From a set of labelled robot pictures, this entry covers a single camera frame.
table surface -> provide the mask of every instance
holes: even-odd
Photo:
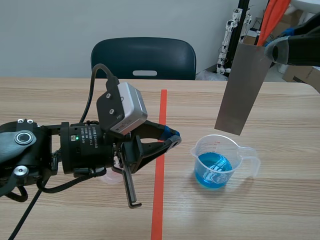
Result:
[[[160,92],[167,89],[167,125],[182,143],[165,155],[164,240],[318,240],[320,236],[320,95],[303,83],[266,82],[241,136],[214,129],[225,82],[128,80],[138,88],[148,119],[159,119]],[[19,118],[40,125],[79,121],[88,79],[0,78],[0,124]],[[93,103],[105,91],[97,79]],[[95,104],[87,119],[97,120]],[[226,187],[212,191],[194,178],[190,149],[198,139],[221,134],[257,149],[258,177],[246,163]],[[53,139],[53,149],[59,147]],[[73,179],[59,174],[53,187]],[[138,202],[129,209],[122,183],[90,179],[55,194],[43,193],[16,239],[148,240],[151,236],[155,161],[133,175]],[[17,203],[0,198],[0,239],[7,239],[34,196]]]

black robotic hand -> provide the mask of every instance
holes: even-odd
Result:
[[[320,13],[267,43],[264,54],[275,63],[320,67]]]

black cord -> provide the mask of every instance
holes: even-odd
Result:
[[[97,65],[95,65],[92,68],[92,73],[91,73],[91,80],[90,80],[90,90],[89,90],[89,97],[88,97],[88,101],[86,102],[86,106],[84,109],[84,112],[82,114],[82,117],[80,119],[80,123],[83,123],[86,119],[86,116],[88,114],[89,108],[90,108],[90,104],[92,101],[92,97],[94,95],[94,87],[95,87],[95,79],[96,79],[96,74],[97,71],[101,69],[106,73],[106,77],[109,80],[113,80],[115,78],[115,76],[113,75],[113,73],[109,70],[109,68],[107,68],[105,65],[98,63]]]
[[[81,176],[81,177],[78,177],[76,179],[73,179],[69,182],[66,182],[62,185],[59,185],[59,186],[56,186],[56,187],[52,187],[52,188],[45,188],[45,186],[43,186],[42,184],[42,180],[38,180],[36,182],[36,186],[38,187],[38,189],[46,194],[55,194],[55,193],[58,193],[58,192],[61,192],[61,191],[64,191],[78,183],[81,183],[83,181],[86,181],[88,179],[92,179],[92,178],[95,178],[95,177],[101,177],[103,175],[105,175],[107,173],[107,170],[104,169],[100,172],[95,172],[94,170],[94,173],[91,173],[87,176]]]
[[[10,192],[10,193],[6,194],[5,196],[7,198],[10,198],[10,199],[17,201],[19,203],[24,203],[25,201],[28,200],[28,193],[27,193],[26,189],[24,188],[24,186],[18,186],[17,188],[18,188],[21,195],[15,194],[14,192]]]
[[[32,208],[34,207],[34,205],[36,204],[38,198],[40,197],[41,191],[38,190],[36,192],[36,194],[34,195],[32,201],[30,202],[29,206],[26,208],[24,214],[22,215],[20,221],[18,222],[18,224],[16,225],[15,229],[13,230],[13,232],[11,233],[10,237],[8,238],[8,240],[14,240],[15,237],[17,236],[19,230],[21,229],[22,225],[24,224],[25,220],[27,219],[29,213],[31,212]]]

metal plate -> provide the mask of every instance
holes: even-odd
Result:
[[[240,135],[271,65],[262,46],[239,43],[214,128]]]

black chair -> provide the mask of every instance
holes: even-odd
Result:
[[[160,37],[124,37],[99,42],[91,53],[91,68],[106,65],[119,79],[195,80],[196,54],[182,40]],[[156,75],[134,75],[156,71]],[[106,78],[98,70],[97,78]]]

